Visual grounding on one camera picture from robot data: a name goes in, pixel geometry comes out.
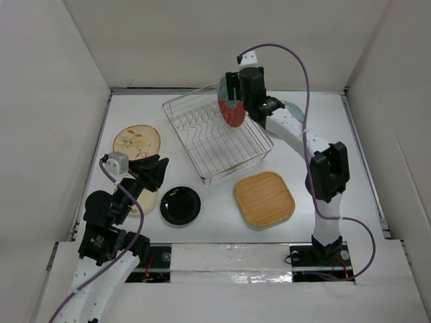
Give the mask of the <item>red and teal plate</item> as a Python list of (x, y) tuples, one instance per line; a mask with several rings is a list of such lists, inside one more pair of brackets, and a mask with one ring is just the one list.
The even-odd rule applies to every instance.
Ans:
[(220, 79), (217, 94), (220, 113), (226, 124), (232, 128), (239, 127), (245, 119), (246, 110), (243, 103), (236, 98), (235, 93), (233, 93), (233, 99), (229, 98), (225, 75)]

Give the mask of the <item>light green flower plate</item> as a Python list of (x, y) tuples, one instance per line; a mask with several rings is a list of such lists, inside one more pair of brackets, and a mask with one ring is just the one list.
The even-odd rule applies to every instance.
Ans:
[(259, 112), (258, 124), (272, 135), (280, 139), (301, 136), (304, 114), (297, 105), (272, 98), (260, 107)]

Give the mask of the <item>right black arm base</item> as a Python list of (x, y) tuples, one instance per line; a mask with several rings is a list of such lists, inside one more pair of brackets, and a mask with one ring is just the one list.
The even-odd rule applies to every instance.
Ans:
[(350, 253), (344, 242), (341, 247), (328, 258), (319, 258), (311, 243), (292, 244), (284, 262), (291, 266), (293, 282), (323, 282), (331, 279), (346, 279), (354, 275)]

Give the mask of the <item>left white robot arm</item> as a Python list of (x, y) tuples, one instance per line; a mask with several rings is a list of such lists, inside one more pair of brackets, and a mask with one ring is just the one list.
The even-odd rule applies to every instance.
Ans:
[(69, 295), (50, 322), (102, 322), (133, 270), (151, 261), (150, 239), (141, 234), (145, 212), (137, 199), (145, 190), (158, 191), (168, 162), (158, 154), (131, 161), (114, 152), (99, 160), (114, 191), (96, 190), (85, 201), (77, 268)]

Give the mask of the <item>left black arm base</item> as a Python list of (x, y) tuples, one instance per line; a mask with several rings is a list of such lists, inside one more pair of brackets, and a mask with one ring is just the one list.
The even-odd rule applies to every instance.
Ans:
[(169, 283), (171, 244), (151, 244), (145, 262), (140, 263), (128, 276), (127, 283)]

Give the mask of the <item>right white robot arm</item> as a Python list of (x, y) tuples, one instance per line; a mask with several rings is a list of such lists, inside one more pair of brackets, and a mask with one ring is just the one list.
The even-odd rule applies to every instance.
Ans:
[(327, 266), (342, 246), (340, 204), (350, 179), (347, 147), (330, 143), (303, 128), (299, 108), (269, 96), (262, 67), (244, 67), (225, 74), (226, 123), (238, 126), (245, 116), (287, 143), (306, 163), (306, 189), (314, 200), (314, 231), (304, 249), (291, 249), (292, 260), (302, 266)]

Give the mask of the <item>plain beige plate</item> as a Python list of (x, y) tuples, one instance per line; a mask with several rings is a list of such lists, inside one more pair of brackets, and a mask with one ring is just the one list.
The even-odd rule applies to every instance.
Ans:
[[(141, 208), (145, 215), (151, 212), (154, 207), (157, 205), (159, 193), (151, 192), (149, 190), (143, 190), (139, 197), (137, 198), (137, 202), (141, 205)], [(128, 214), (129, 217), (140, 217), (139, 209), (136, 205), (131, 207), (131, 210)]]

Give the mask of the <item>beige bird pattern plate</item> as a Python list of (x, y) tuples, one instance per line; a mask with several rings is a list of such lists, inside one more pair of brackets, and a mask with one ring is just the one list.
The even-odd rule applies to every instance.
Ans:
[(130, 161), (159, 153), (161, 139), (158, 131), (149, 125), (138, 124), (123, 129), (112, 144), (114, 152), (124, 153)]

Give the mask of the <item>black round plate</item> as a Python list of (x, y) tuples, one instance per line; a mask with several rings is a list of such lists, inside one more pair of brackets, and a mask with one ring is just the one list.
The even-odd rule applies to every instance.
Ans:
[(186, 186), (177, 186), (164, 194), (160, 201), (162, 217), (172, 225), (188, 225), (201, 210), (199, 195)]

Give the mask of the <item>square woven bamboo tray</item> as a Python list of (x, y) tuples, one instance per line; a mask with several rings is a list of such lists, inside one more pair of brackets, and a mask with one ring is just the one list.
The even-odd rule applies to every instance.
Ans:
[(284, 179), (275, 172), (261, 172), (236, 183), (234, 196), (244, 220), (266, 228), (288, 220), (296, 202)]

